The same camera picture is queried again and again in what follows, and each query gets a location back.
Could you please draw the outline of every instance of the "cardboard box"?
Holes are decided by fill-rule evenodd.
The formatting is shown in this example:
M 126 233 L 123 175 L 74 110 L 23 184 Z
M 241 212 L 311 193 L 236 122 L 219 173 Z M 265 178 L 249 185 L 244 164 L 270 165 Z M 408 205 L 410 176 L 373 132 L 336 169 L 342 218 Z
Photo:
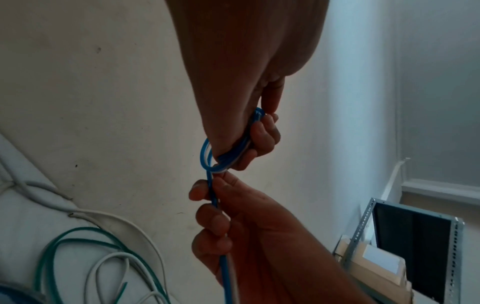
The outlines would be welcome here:
M 335 249 L 337 260 L 341 259 L 350 243 L 342 238 Z M 407 281 L 405 260 L 390 252 L 359 243 L 351 258 L 350 274 L 378 293 L 398 304 L 411 304 L 412 285 Z

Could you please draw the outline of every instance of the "gray wall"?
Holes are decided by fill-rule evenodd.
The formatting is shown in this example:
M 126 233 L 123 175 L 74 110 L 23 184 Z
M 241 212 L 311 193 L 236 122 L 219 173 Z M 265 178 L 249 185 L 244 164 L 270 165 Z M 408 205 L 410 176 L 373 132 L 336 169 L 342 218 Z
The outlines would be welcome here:
M 330 250 L 397 161 L 392 15 L 384 0 L 332 2 L 316 53 L 287 79 L 282 141 L 239 174 Z M 164 2 L 9 2 L 0 67 L 0 132 L 80 206 L 151 235 L 183 303 L 222 303 L 190 250 L 199 205 L 187 192 L 205 176 L 205 134 Z
M 398 1 L 408 178 L 480 186 L 480 2 Z

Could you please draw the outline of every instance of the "blue cable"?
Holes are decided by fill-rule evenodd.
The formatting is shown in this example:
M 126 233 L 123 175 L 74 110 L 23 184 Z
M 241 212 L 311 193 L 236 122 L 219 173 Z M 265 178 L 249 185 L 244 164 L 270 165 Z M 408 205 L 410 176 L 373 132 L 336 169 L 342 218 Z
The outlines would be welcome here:
M 260 108 L 256 108 L 255 112 L 250 118 L 250 121 L 248 122 L 247 130 L 245 131 L 242 139 L 240 140 L 240 143 L 233 147 L 227 153 L 219 156 L 218 164 L 215 166 L 212 166 L 212 151 L 209 150 L 207 154 L 207 150 L 210 147 L 210 141 L 208 138 L 205 139 L 205 142 L 203 143 L 200 151 L 200 164 L 206 170 L 208 191 L 210 194 L 211 203 L 213 206 L 215 206 L 215 208 L 218 208 L 218 199 L 215 195 L 214 190 L 212 189 L 213 174 L 225 172 L 236 163 L 236 161 L 242 156 L 242 154 L 245 152 L 246 149 L 248 149 L 250 145 L 250 127 L 254 122 L 259 121 L 263 116 L 265 116 L 265 112 Z M 225 255 L 220 256 L 220 269 L 224 288 L 223 291 L 225 294 L 225 303 L 233 304 L 232 283 L 230 282 L 229 265 L 227 261 L 227 256 Z

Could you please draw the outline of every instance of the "floor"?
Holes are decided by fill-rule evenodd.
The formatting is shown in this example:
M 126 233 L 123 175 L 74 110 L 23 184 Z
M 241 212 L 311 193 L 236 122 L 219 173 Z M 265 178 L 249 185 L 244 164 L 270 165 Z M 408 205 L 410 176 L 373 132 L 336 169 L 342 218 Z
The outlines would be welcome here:
M 461 302 L 475 303 L 480 298 L 480 206 L 403 193 L 401 203 L 421 209 L 461 217 L 465 221 L 461 277 Z

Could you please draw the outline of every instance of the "person's right hand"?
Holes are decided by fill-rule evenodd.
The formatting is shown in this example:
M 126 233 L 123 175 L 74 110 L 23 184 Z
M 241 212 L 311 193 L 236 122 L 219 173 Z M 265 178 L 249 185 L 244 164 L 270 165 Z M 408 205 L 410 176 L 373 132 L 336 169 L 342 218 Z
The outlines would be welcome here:
M 253 148 L 235 167 L 245 169 L 278 143 L 280 133 L 272 120 L 285 77 L 312 56 L 329 2 L 166 1 L 213 156 L 228 152 L 242 137 L 260 97 L 269 114 L 250 134 L 275 136 L 258 139 L 251 134 Z
M 231 253 L 241 303 L 371 303 L 332 254 L 273 199 L 229 172 L 214 178 L 213 190 L 230 221 L 211 204 L 202 205 L 196 219 L 204 229 L 192 250 L 220 283 L 220 255 Z M 189 197 L 209 199 L 207 182 L 196 182 Z

